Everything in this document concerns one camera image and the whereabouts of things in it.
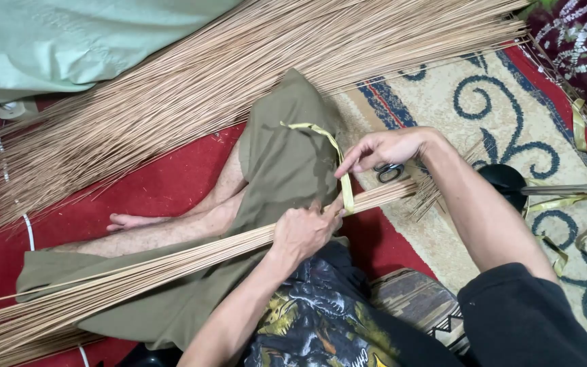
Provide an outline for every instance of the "hand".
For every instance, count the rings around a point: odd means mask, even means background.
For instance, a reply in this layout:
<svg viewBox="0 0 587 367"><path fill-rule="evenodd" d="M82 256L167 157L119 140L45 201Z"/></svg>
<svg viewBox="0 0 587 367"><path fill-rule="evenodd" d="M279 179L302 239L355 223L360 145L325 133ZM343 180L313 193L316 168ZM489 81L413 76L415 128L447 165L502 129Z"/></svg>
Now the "hand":
<svg viewBox="0 0 587 367"><path fill-rule="evenodd" d="M270 256L288 277L298 264L315 254L330 240L344 215L343 196L339 196L321 213L321 202L316 199L309 209L289 209L275 225Z"/></svg>
<svg viewBox="0 0 587 367"><path fill-rule="evenodd" d="M363 172L381 163L401 164L419 157L425 143L440 136L432 127L407 127L404 129L370 133L353 147L337 168L335 177L347 172Z"/></svg>

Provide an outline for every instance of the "white cable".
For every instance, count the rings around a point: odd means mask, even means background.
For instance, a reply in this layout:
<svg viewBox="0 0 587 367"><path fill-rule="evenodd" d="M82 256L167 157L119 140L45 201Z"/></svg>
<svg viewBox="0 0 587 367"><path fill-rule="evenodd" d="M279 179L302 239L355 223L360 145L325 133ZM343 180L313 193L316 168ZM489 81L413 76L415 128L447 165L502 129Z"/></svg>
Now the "white cable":
<svg viewBox="0 0 587 367"><path fill-rule="evenodd" d="M85 364L86 367L89 367L89 362L87 362L86 350L83 349L82 346L78 346L78 350L81 351L81 356L83 357L83 364Z"/></svg>
<svg viewBox="0 0 587 367"><path fill-rule="evenodd" d="M4 144L1 142L1 138L0 138L0 152L3 153L4 151ZM10 179L8 179L8 169L6 169L6 163L4 162L4 179L6 180L6 182L10 181ZM26 213L24 213L22 215L22 217L24 218L24 221L26 222L26 230L29 233L29 244L31 245L31 251L35 251L35 241L33 240L33 229L31 228L31 221L29 220L28 215L26 215Z"/></svg>

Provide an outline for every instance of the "bare foot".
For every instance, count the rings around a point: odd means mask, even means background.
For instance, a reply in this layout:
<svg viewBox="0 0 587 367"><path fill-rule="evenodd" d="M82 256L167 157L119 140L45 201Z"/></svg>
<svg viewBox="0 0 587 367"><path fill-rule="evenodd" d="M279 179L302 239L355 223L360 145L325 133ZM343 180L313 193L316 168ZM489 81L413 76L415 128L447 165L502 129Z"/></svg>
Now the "bare foot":
<svg viewBox="0 0 587 367"><path fill-rule="evenodd" d="M128 215L128 214L110 214L110 224L106 227L108 232L117 232L118 230L127 230L136 227L142 227L144 225L161 223L170 220L170 217L140 217L139 215Z"/></svg>

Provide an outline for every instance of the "red carpet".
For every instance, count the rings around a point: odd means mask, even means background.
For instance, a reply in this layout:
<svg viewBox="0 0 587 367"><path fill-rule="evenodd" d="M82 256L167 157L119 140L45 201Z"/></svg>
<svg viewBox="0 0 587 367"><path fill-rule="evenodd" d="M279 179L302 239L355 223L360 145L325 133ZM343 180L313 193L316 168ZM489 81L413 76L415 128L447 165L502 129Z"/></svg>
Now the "red carpet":
<svg viewBox="0 0 587 367"><path fill-rule="evenodd" d="M534 85L542 88L556 103L563 117L571 116L569 104L558 87L537 73L534 65L527 62L517 48L510 50L509 55ZM186 212L213 187L242 129L240 125L225 129L218 136L202 138L129 174L94 200L91 195L52 212L42 221L31 219L35 248L104 236L110 213L157 216ZM24 221L20 220L17 230L0 233L0 296L14 292L23 253L30 249L25 227ZM354 262L371 279L404 266L434 276L378 208L347 217L341 232L351 240ZM10 303L1 302L0 307ZM107 339L84 349L90 366L101 361L104 366L112 366L134 345L134 342ZM30 365L80 367L84 362L81 353L73 350Z"/></svg>

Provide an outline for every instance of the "green fabric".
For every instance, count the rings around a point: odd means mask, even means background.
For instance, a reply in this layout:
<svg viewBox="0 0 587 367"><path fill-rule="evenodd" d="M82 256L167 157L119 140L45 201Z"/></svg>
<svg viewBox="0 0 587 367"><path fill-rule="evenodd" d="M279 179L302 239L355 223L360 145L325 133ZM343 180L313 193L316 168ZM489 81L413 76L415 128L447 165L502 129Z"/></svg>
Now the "green fabric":
<svg viewBox="0 0 587 367"><path fill-rule="evenodd" d="M0 103L112 79L241 0L0 0Z"/></svg>
<svg viewBox="0 0 587 367"><path fill-rule="evenodd" d="M336 132L337 114L297 71L287 72L280 85L252 106L240 139L240 156L249 182L237 217L222 236L228 237L276 222L289 208L308 205L314 197L330 204L337 195L333 177L336 151L326 137L280 125L314 121ZM113 259L82 254L27 252L18 292L83 278L128 264L154 259L217 240L206 238ZM184 349L214 307L264 250L199 271L79 322L79 328L149 343L150 348L174 344ZM26 301L38 295L23 297Z"/></svg>

